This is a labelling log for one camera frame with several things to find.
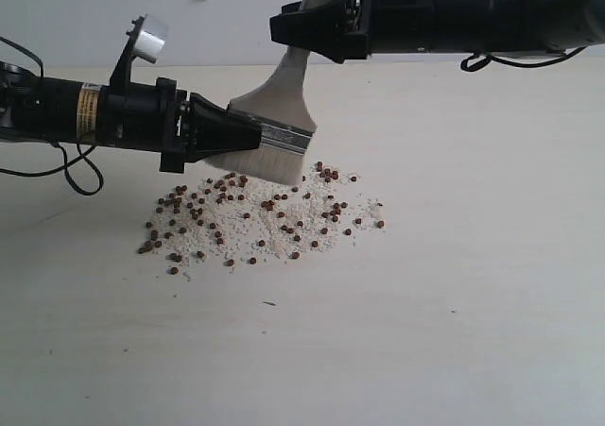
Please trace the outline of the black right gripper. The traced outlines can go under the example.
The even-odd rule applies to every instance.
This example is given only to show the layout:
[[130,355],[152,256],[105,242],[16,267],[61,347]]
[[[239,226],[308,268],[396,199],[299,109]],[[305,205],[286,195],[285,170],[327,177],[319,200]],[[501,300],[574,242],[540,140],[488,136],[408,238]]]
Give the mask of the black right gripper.
[[333,62],[376,54],[424,54],[431,48],[434,0],[330,0],[311,9],[283,5],[269,19],[273,42]]

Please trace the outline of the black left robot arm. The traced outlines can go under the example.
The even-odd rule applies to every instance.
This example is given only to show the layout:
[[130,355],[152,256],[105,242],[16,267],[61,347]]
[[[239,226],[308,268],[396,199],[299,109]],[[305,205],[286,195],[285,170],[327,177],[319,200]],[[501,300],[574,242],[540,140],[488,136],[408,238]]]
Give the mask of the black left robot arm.
[[227,111],[173,79],[107,85],[38,77],[1,66],[1,138],[12,143],[81,143],[156,152],[160,171],[181,174],[188,163],[254,150],[261,126]]

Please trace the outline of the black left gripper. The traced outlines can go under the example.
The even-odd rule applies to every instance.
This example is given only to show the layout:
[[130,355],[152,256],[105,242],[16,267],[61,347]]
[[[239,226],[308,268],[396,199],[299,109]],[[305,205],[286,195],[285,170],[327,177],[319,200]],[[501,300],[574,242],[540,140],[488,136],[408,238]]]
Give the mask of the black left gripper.
[[[124,93],[104,86],[98,102],[96,143],[105,147],[156,152],[159,170],[182,173],[185,138],[181,136],[182,104],[187,92],[177,82],[159,77],[153,85],[131,83]],[[260,146],[259,124],[227,111],[199,94],[191,94],[187,113],[187,162]]]

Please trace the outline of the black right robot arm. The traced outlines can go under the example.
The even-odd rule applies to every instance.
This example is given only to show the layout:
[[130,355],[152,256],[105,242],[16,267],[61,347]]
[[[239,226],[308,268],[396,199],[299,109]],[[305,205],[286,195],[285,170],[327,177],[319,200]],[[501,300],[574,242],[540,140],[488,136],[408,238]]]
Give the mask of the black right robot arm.
[[271,39],[335,63],[375,54],[562,58],[604,42],[604,0],[324,0],[282,7]]

